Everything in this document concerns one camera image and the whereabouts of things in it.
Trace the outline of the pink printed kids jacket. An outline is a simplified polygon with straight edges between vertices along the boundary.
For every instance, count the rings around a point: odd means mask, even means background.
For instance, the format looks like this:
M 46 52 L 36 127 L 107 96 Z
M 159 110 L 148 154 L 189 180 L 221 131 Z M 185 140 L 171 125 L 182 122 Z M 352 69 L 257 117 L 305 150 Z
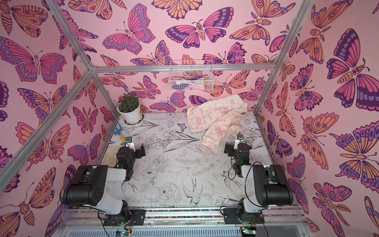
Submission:
M 248 104 L 234 94 L 189 107 L 187 122 L 192 133 L 205 132 L 202 145 L 212 150 L 228 133 L 236 136 L 240 132 L 239 121 L 247 112 Z

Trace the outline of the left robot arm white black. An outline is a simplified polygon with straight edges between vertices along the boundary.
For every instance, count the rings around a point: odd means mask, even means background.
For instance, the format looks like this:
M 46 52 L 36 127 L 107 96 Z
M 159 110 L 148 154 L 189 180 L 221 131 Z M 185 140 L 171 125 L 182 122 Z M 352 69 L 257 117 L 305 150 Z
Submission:
M 106 192 L 106 184 L 130 181 L 137 159 L 146 155 L 144 145 L 139 149 L 124 143 L 116 153 L 116 165 L 80 166 L 62 187 L 60 201 L 66 206 L 89 207 L 105 214 L 106 225 L 125 226 L 133 221 L 127 201 Z

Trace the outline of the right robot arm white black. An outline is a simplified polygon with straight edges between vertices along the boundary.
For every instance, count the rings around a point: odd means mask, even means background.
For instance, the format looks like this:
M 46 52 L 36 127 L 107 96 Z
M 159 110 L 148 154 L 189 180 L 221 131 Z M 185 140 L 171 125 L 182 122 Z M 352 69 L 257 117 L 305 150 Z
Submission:
M 245 197 L 238 202 L 235 213 L 242 223 L 258 221 L 263 223 L 262 211 L 271 207 L 292 205 L 294 197 L 290 185 L 279 165 L 264 165 L 261 162 L 250 163 L 252 146 L 245 142 L 226 143 L 224 153 L 231 158 L 234 180 L 244 179 L 242 190 Z

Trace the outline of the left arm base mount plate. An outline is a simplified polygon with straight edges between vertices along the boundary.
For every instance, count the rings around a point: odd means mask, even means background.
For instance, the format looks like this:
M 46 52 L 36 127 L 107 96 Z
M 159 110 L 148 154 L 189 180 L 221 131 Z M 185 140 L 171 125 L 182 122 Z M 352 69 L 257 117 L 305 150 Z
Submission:
M 145 221 L 145 209 L 132 209 L 118 215 L 105 215 L 104 226 L 142 226 Z

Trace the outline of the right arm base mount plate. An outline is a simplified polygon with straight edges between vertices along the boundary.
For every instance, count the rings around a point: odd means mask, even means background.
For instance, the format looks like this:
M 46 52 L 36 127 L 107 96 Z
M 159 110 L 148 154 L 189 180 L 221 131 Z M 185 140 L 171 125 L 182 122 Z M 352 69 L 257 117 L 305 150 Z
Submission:
M 248 213 L 238 208 L 222 208 L 221 213 L 225 224 L 264 224 L 263 214 Z

